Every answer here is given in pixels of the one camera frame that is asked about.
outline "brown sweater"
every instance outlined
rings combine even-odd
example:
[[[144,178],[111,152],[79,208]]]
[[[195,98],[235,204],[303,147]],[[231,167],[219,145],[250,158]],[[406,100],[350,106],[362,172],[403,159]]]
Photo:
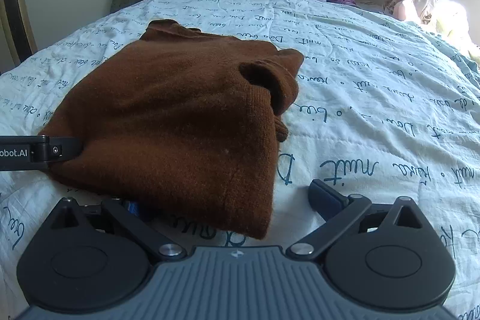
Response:
[[[68,185],[137,200],[253,238],[272,212],[280,115],[303,55],[153,21],[65,97],[40,132],[75,136]]]

